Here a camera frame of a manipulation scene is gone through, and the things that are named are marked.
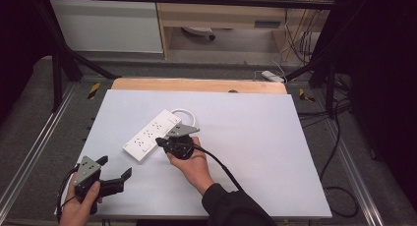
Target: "person's right hand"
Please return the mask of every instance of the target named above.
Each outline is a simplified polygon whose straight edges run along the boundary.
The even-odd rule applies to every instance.
[[[200,140],[197,137],[192,137],[194,144],[200,145]],[[180,169],[188,182],[204,195],[206,190],[214,184],[214,181],[209,174],[209,166],[206,160],[206,155],[200,150],[194,150],[193,155],[187,160],[176,158],[170,153],[167,153],[171,164]]]

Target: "power outlet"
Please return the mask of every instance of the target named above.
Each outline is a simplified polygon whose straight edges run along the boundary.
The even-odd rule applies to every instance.
[[[123,149],[142,164],[157,148],[155,139],[165,138],[166,133],[180,122],[181,119],[178,116],[163,110],[123,145]]]

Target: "white adapter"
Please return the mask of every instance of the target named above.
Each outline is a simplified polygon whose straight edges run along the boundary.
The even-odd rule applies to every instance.
[[[163,110],[153,118],[137,134],[135,134],[125,145],[129,154],[135,157],[142,164],[148,156],[157,148],[156,138],[165,138],[166,133],[172,130],[181,119],[167,110]]]
[[[261,73],[261,75],[265,79],[267,79],[269,81],[272,81],[272,82],[282,83],[284,81],[280,76],[272,73],[271,71],[264,71],[264,72]]]

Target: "person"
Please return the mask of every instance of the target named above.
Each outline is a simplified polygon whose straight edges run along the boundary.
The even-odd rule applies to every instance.
[[[197,137],[194,144],[201,145]],[[206,155],[194,150],[187,160],[177,159],[167,153],[170,163],[184,174],[187,181],[203,196],[202,204],[208,213],[208,226],[272,226],[271,217],[245,192],[227,192],[216,183],[210,173]],[[74,198],[64,206],[60,226],[86,225],[89,210],[97,199],[100,184],[95,182],[82,202]],[[70,184],[66,200],[75,195],[74,185]]]

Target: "table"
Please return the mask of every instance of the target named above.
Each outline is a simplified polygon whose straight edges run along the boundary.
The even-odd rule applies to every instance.
[[[118,178],[129,167],[133,175],[125,192],[104,199],[98,216],[105,218],[205,218],[201,196],[182,173],[171,166],[162,149],[143,164],[123,150],[123,144],[162,109],[184,108],[197,117],[202,146],[217,156],[245,191],[273,218],[331,217],[294,104],[283,88],[275,93],[211,91],[216,81],[118,79],[108,90],[91,128],[84,155],[108,155],[101,179]],[[274,85],[256,82],[218,82]],[[184,90],[165,89],[184,84]],[[181,116],[183,123],[190,119]],[[208,159],[210,173],[227,191],[235,187],[220,166]]]

